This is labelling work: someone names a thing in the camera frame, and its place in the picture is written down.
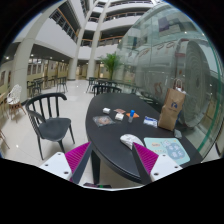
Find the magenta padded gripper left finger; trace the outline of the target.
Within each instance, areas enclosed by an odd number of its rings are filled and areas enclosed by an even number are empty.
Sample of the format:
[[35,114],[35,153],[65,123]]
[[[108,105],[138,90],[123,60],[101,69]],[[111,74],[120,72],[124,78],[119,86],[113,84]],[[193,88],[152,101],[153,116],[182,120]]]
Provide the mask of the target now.
[[91,143],[87,142],[67,153],[55,153],[44,162],[40,168],[72,183],[78,184],[91,153]]

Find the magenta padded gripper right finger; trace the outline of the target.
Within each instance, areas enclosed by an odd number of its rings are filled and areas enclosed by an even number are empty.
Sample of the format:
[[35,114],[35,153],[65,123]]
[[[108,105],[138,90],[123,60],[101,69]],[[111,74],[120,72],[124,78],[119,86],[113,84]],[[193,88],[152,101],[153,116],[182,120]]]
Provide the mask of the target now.
[[132,153],[144,185],[182,169],[167,154],[158,155],[138,143],[133,143]]

